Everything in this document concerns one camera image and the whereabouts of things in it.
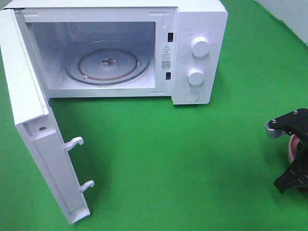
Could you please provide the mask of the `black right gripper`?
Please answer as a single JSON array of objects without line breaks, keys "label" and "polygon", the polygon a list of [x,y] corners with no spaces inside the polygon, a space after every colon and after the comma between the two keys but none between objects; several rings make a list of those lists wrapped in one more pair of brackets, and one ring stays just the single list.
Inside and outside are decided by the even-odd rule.
[{"label": "black right gripper", "polygon": [[284,122],[284,132],[290,136],[295,135],[299,142],[296,145],[295,160],[274,182],[280,193],[290,188],[308,187],[308,120],[287,119]]}]

